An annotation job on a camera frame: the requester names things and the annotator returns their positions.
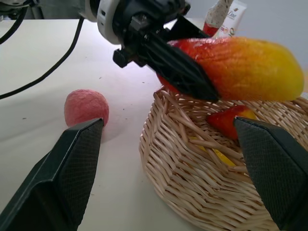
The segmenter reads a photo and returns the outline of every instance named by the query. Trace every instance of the black cable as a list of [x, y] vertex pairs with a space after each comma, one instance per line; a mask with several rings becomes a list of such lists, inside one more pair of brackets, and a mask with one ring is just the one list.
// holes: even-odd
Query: black cable
[[54, 72], [68, 58], [68, 56], [74, 50], [74, 48], [75, 48], [75, 46], [77, 44], [78, 38], [79, 38], [79, 34], [81, 32], [83, 21], [84, 21], [84, 18], [80, 17], [79, 22], [78, 22], [78, 26], [77, 26], [77, 29], [76, 29], [76, 33], [75, 33], [75, 36], [74, 36], [74, 39], [73, 39], [73, 42], [72, 42], [72, 45], [70, 46], [68, 51], [65, 53], [65, 55], [52, 68], [50, 68], [45, 74], [43, 74], [37, 80], [34, 80], [33, 82], [28, 83], [28, 84], [24, 85], [21, 88], [18, 88], [16, 90], [13, 90], [13, 91], [8, 92], [6, 94], [0, 95], [0, 100], [8, 98], [8, 97], [13, 96], [13, 95], [16, 95], [16, 94], [18, 94], [18, 93], [20, 93], [20, 92], [22, 92], [22, 91], [24, 91], [24, 90], [34, 86], [34, 85], [40, 83], [45, 78], [47, 78], [52, 72]]
[[8, 40], [16, 32], [16, 30], [19, 28], [19, 26], [23, 22], [23, 20], [26, 16], [27, 10], [28, 10], [28, 7], [23, 7], [20, 10], [19, 15], [18, 15], [16, 21], [14, 22], [13, 26], [8, 30], [8, 32], [5, 33], [5, 35], [3, 35], [0, 38], [0, 44], [4, 43], [6, 40]]

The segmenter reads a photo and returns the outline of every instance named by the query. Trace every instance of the white table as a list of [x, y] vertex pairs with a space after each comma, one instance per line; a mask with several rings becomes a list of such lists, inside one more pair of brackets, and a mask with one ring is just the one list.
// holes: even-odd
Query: white table
[[[0, 23], [0, 36], [12, 22]], [[41, 76], [69, 48], [77, 20], [24, 21], [0, 46], [0, 94]], [[139, 136], [160, 84], [147, 67], [119, 68], [116, 46], [85, 21], [72, 55], [46, 80], [0, 100], [0, 212], [34, 164], [67, 128], [64, 102], [76, 89], [101, 92], [110, 121], [80, 231], [197, 231], [154, 193], [142, 172]]]

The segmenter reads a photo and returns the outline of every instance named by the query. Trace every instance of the pink ball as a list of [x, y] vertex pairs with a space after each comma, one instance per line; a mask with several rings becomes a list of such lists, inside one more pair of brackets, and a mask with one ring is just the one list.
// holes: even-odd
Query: pink ball
[[76, 90], [66, 98], [64, 117], [69, 127], [96, 118], [103, 118], [106, 126], [109, 118], [109, 105], [105, 97], [96, 91]]

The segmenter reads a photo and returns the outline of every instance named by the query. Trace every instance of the white wall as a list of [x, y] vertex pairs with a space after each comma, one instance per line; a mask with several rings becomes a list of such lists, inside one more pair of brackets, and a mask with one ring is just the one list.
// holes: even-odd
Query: white wall
[[[205, 18], [216, 0], [187, 0], [189, 17]], [[308, 69], [308, 0], [241, 0], [248, 5], [238, 36], [278, 42]]]

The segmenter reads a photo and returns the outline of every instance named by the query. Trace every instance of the woven basket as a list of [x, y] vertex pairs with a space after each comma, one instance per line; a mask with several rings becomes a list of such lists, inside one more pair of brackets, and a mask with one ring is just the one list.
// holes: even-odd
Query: woven basket
[[[308, 150], [308, 101], [222, 102], [166, 91], [154, 103], [140, 141], [143, 169], [157, 194], [182, 218], [207, 231], [278, 230], [253, 186], [239, 145], [206, 122], [235, 104], [283, 127]], [[222, 161], [217, 150], [236, 166]]]

